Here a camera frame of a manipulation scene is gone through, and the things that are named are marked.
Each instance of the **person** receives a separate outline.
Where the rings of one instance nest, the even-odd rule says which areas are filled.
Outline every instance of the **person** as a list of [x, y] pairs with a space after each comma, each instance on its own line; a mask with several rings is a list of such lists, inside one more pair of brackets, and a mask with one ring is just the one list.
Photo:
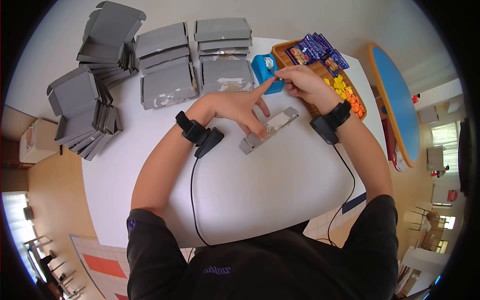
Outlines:
[[450, 169], [450, 166], [447, 165], [444, 167], [443, 170], [436, 171], [437, 172], [437, 178], [440, 178], [441, 176], [445, 175], [445, 173]]
[[[291, 96], [315, 104], [324, 115], [343, 102], [306, 66], [286, 67], [275, 75], [288, 82]], [[258, 105], [270, 116], [261, 96], [273, 80], [249, 92], [207, 94], [185, 114], [203, 126], [213, 118], [230, 119], [246, 134], [265, 139], [252, 107]], [[398, 240], [390, 172], [374, 136], [350, 113], [336, 133], [365, 186], [367, 205], [342, 248], [304, 236], [306, 221], [247, 240], [205, 246], [189, 264], [163, 219], [192, 150], [175, 124], [145, 161], [133, 189], [127, 219], [129, 299], [391, 299]]]

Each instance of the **stack of gray boxes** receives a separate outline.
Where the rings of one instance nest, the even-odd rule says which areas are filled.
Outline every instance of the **stack of gray boxes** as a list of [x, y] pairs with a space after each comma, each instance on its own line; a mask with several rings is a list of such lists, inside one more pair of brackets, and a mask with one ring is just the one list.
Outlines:
[[139, 71], [134, 36], [146, 15], [110, 1], [96, 7], [101, 9], [90, 14], [77, 61], [111, 89]]
[[198, 95], [188, 46], [187, 22], [137, 36], [135, 53], [142, 74], [140, 102], [145, 110], [183, 102]]
[[47, 95], [55, 115], [61, 115], [55, 141], [86, 160], [123, 131], [110, 92], [86, 66], [52, 82]]
[[195, 21], [202, 91], [240, 92], [253, 89], [252, 66], [246, 59], [252, 30], [245, 18]]

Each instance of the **black cable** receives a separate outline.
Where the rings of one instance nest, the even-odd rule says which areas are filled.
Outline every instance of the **black cable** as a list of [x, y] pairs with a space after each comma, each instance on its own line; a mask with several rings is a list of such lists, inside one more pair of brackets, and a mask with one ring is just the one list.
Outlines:
[[190, 262], [190, 255], [192, 254], [192, 251], [194, 250], [195, 248], [192, 248], [190, 250], [190, 254], [188, 254], [188, 259], [187, 259], [187, 264]]
[[193, 191], [192, 191], [192, 186], [193, 186], [193, 172], [195, 172], [195, 166], [197, 165], [198, 158], [195, 160], [195, 163], [193, 164], [192, 168], [192, 177], [190, 178], [190, 200], [192, 201], [192, 211], [193, 211], [193, 222], [195, 223], [195, 230], [197, 231], [198, 237], [204, 242], [205, 245], [210, 246], [209, 244], [206, 243], [206, 241], [202, 238], [200, 235], [200, 232], [198, 232], [198, 227], [197, 227], [197, 218], [195, 217], [195, 207], [193, 206]]
[[332, 145], [333, 148], [335, 149], [336, 153], [338, 154], [338, 156], [340, 157], [340, 159], [342, 160], [343, 164], [345, 165], [345, 167], [347, 168], [347, 170], [350, 172], [350, 175], [352, 176], [353, 178], [353, 188], [352, 188], [352, 192], [350, 193], [350, 196], [348, 196], [348, 198], [345, 200], [345, 202], [343, 202], [342, 206], [336, 211], [335, 215], [333, 216], [332, 220], [330, 220], [330, 224], [328, 224], [328, 229], [327, 229], [327, 237], [328, 237], [328, 241], [330, 242], [330, 245], [334, 246], [335, 243], [332, 242], [332, 240], [330, 239], [330, 226], [332, 225], [332, 222], [333, 220], [335, 220], [335, 217], [336, 215], [338, 214], [338, 212], [340, 211], [340, 209], [342, 209], [342, 207], [345, 205], [345, 203], [347, 203], [347, 201], [350, 199], [350, 197], [352, 196], [353, 194], [353, 191], [355, 190], [355, 176], [353, 176], [353, 173], [352, 171], [350, 170], [350, 168], [348, 167], [347, 163], [345, 162], [345, 160], [343, 159], [342, 155], [340, 154], [340, 152], [337, 150], [337, 148], [335, 147], [335, 145]]

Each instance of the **right hand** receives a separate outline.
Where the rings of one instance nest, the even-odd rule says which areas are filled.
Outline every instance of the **right hand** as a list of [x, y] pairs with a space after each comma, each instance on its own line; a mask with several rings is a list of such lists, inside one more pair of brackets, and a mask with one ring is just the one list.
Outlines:
[[322, 115], [332, 111], [343, 99], [325, 81], [305, 65], [285, 67], [275, 72], [275, 76], [285, 81], [290, 96], [301, 97], [314, 104]]

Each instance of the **black t-shirt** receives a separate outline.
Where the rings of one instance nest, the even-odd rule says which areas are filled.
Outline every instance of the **black t-shirt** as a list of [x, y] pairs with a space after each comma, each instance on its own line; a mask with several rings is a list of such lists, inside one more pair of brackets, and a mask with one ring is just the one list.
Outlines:
[[343, 248], [283, 229], [215, 245], [186, 263], [165, 221], [134, 209], [127, 220], [128, 296], [150, 299], [391, 299], [398, 273], [397, 212], [370, 201]]

